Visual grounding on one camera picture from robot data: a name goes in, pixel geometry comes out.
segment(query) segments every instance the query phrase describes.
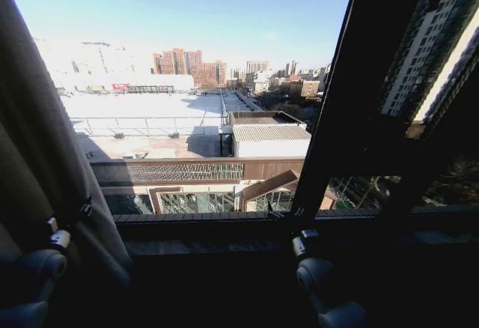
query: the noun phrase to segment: rooftop structure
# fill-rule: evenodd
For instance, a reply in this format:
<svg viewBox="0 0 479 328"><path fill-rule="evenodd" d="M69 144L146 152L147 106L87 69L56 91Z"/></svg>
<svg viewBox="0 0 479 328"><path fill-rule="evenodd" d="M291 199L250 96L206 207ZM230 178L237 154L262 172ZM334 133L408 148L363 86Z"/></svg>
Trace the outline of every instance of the rooftop structure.
<svg viewBox="0 0 479 328"><path fill-rule="evenodd" d="M311 134L298 126L283 125L236 125L233 126L234 139L237 142L259 141L294 141L297 139L309 140Z"/></svg>
<svg viewBox="0 0 479 328"><path fill-rule="evenodd" d="M304 129L305 123L283 111L232 112L230 124L292 124Z"/></svg>

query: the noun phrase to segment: corrugated metal roof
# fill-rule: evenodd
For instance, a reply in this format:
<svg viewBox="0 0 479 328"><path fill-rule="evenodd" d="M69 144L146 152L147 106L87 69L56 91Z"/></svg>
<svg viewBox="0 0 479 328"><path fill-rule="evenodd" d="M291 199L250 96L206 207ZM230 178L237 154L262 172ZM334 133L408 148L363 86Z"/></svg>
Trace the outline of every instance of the corrugated metal roof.
<svg viewBox="0 0 479 328"><path fill-rule="evenodd" d="M278 141L282 139L311 139L311 134L298 126L273 124L271 126L233 126L237 141Z"/></svg>

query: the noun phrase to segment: tree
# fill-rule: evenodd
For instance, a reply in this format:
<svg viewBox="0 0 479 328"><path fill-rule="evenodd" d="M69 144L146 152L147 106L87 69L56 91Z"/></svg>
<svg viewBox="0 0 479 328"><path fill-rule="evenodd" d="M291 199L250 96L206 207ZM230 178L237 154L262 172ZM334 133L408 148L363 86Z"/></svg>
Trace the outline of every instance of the tree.
<svg viewBox="0 0 479 328"><path fill-rule="evenodd" d="M214 79L209 79L204 85L203 89L205 91L214 91L218 88L218 83Z"/></svg>

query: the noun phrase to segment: curtain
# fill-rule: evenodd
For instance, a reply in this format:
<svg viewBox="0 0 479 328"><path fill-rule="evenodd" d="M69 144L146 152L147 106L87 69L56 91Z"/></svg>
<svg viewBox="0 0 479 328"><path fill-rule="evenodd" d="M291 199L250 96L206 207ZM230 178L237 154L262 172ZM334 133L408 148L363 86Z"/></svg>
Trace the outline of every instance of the curtain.
<svg viewBox="0 0 479 328"><path fill-rule="evenodd" d="M14 0L0 4L1 222L35 249L34 227L52 214L71 222L92 197L91 216L71 228L75 255L127 286L131 260L60 97Z"/></svg>

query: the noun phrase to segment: blue sky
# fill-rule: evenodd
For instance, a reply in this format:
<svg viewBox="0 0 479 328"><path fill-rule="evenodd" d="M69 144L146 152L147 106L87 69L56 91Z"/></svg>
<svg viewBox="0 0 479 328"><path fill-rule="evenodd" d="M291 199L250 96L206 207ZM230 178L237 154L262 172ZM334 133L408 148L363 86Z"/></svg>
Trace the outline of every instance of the blue sky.
<svg viewBox="0 0 479 328"><path fill-rule="evenodd" d="M145 55L202 49L231 67L330 62L348 0L16 0L35 37L104 40Z"/></svg>

